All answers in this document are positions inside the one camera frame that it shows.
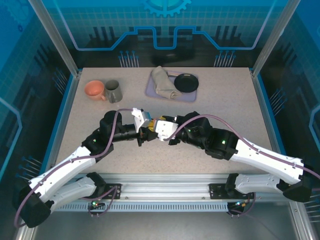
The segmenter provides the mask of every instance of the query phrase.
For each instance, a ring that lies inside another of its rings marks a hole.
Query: purple tray
[[[169,74],[183,74],[183,72],[179,72],[179,71],[168,71]],[[170,76],[169,79],[171,82],[175,82],[175,78],[174,76]],[[145,95],[152,97],[152,98],[157,98],[157,99],[168,99],[165,98],[163,96],[160,96],[158,94],[156,94],[156,91],[154,89],[155,83],[154,80],[151,77],[149,77],[148,83],[146,85],[146,89],[145,89]],[[193,92],[189,92],[189,93],[182,93],[181,96],[178,96],[176,99],[168,99],[171,101],[180,101],[180,102],[189,102],[192,103],[196,100],[197,98],[197,90],[193,91]]]

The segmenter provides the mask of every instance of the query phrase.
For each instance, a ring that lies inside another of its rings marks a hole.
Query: cloth
[[[152,70],[151,77],[154,82],[154,90],[156,94],[167,99],[176,99],[182,95],[182,93],[178,91],[175,85],[170,81],[167,72],[161,66],[157,66]]]

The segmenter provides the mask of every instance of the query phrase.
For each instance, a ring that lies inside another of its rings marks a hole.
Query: gray mug
[[[122,92],[120,84],[117,80],[107,81],[105,84],[106,94],[111,104],[120,102],[122,99]]]

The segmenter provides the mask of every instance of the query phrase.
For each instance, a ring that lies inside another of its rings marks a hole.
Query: orange mug
[[[105,85],[99,80],[88,82],[84,87],[85,94],[94,101],[105,101]]]

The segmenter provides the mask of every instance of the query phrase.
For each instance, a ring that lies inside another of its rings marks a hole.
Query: table
[[[249,141],[271,149],[266,126],[248,68],[233,67],[167,67],[168,71],[195,74],[199,87],[195,102],[177,102],[145,95],[153,68],[84,68],[77,87],[56,164],[67,158],[95,129],[104,114],[121,108],[139,108],[151,117],[184,116],[197,111],[216,115],[231,124]],[[91,80],[118,80],[123,99],[118,103],[92,101],[84,93]],[[122,114],[123,124],[132,124],[129,112]],[[227,129],[222,123],[210,120],[215,128]],[[114,143],[114,151],[83,173],[117,174],[228,174],[263,173],[252,166],[211,158],[204,150],[180,143],[169,146],[153,140],[138,147],[137,141]]]

